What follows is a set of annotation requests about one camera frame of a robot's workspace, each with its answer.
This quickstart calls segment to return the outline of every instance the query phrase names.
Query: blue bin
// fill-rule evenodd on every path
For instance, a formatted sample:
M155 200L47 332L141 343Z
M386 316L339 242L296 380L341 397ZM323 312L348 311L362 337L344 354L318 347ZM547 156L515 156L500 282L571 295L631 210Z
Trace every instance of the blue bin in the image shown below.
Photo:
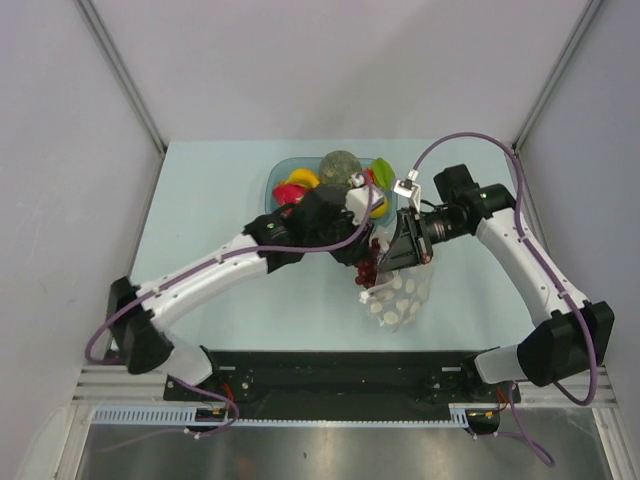
M267 190L264 195L264 209L266 213L271 213L278 208L278 203L276 199L273 198L271 192L273 189L278 186L278 183L286 180L291 172L293 172L297 168L308 168L309 170L313 170L318 173L320 170L320 162L323 157L293 157L287 158L279 162L269 174L269 179L267 180ZM371 168L371 164L373 163L373 158L360 158L360 163L362 164L362 168ZM396 204L397 204L397 196L395 193L390 191L385 191L385 195L387 196L387 200L389 201L389 209L387 213L373 220L373 223L380 226L386 227L391 224L396 218Z

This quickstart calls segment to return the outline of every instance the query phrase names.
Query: white table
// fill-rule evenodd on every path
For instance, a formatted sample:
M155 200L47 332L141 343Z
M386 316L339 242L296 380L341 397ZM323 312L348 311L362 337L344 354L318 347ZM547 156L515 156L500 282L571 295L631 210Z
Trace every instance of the white table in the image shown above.
M132 281L190 263L226 243L264 213L271 168L295 156L345 149L387 159L399 176L431 140L172 142L145 225ZM480 185L512 187L501 151L454 140L423 163L423 198L438 201L432 178L466 163ZM520 342L533 329L518 292L473 237L436 246L431 296L414 325L380 328L358 302L355 269L329 254L239 285L190 312L173 331L220 350L459 350Z

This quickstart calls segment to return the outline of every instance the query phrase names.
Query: white wall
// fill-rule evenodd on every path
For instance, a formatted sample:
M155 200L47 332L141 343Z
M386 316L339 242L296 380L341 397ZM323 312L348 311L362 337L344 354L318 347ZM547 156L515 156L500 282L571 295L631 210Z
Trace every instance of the white wall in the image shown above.
M95 0L171 140L513 140L587 0Z
M160 160L70 0L0 3L0 477L68 403Z
M616 313L606 364L640 446L640 2L606 2L524 152L550 248Z

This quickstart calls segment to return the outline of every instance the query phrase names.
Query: plastic bag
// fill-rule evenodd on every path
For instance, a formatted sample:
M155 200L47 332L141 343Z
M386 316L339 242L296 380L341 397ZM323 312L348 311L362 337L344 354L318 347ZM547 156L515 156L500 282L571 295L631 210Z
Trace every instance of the plastic bag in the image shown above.
M376 237L381 246L380 261L389 248L388 234L376 232ZM381 327L395 332L416 321L420 307L429 299L433 270L430 263L379 274L376 285L360 294L360 301Z

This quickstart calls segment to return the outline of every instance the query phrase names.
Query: yellow fruit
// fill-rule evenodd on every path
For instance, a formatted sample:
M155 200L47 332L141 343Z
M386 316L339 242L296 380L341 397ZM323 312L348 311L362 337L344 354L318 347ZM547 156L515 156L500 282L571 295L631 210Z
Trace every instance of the yellow fruit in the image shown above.
M387 213L387 210L389 210L389 201L384 197L384 203L371 212L371 218L380 218Z
M308 168L296 168L284 183L295 183L307 188L316 188L320 184L318 176Z

